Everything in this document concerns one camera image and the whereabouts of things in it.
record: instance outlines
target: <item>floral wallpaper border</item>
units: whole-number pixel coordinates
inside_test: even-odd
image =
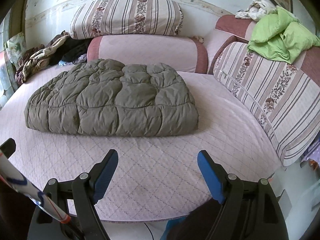
[[[25,24],[26,24],[26,28],[31,27],[32,25],[41,22],[43,20],[46,20],[49,17],[52,17],[52,15],[56,14],[57,12],[61,12],[61,11],[66,11],[66,10],[70,10],[74,7],[78,7],[81,4],[86,3],[87,1],[90,0],[68,0],[65,1],[63,3],[57,4],[45,11],[43,11],[42,13],[36,15],[35,17],[26,19]],[[188,5],[188,6],[192,6],[194,8],[198,8],[201,9],[203,11],[212,13],[216,16],[223,16],[223,15],[227,15],[227,14],[232,14],[230,12],[228,12],[225,9],[222,9],[218,6],[215,6],[211,3],[202,1],[202,0],[174,0],[179,4],[183,4],[183,5]]]

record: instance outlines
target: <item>striped fabric cover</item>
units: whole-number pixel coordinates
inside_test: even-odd
[[[233,42],[214,76],[254,115],[283,165],[295,162],[320,130],[320,87],[302,70],[247,51]]]
[[[94,0],[82,5],[73,17],[73,39],[109,34],[177,35],[183,13],[172,0]]]

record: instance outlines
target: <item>lime green blanket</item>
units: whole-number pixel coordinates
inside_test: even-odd
[[[320,39],[292,13],[277,6],[256,24],[248,49],[267,59],[292,64],[303,50],[312,46],[320,46]]]

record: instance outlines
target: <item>black cable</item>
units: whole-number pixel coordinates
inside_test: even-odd
[[[145,225],[146,225],[146,227],[149,229],[150,234],[151,234],[151,236],[152,236],[152,240],[155,240],[155,239],[153,238],[153,234],[152,234],[152,232],[151,232],[150,228],[148,227],[148,225],[147,225],[146,223],[144,223],[144,224],[145,224]]]

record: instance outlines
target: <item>metal screw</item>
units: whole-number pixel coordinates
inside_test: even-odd
[[[230,173],[228,175],[228,178],[231,179],[231,180],[235,180],[237,178],[237,176],[235,174],[233,174],[233,173]]]
[[[80,174],[80,179],[86,179],[88,177],[88,173],[81,173]]]
[[[262,185],[268,185],[268,181],[266,179],[261,179],[260,182]]]
[[[56,183],[56,179],[49,179],[48,184],[53,185]]]

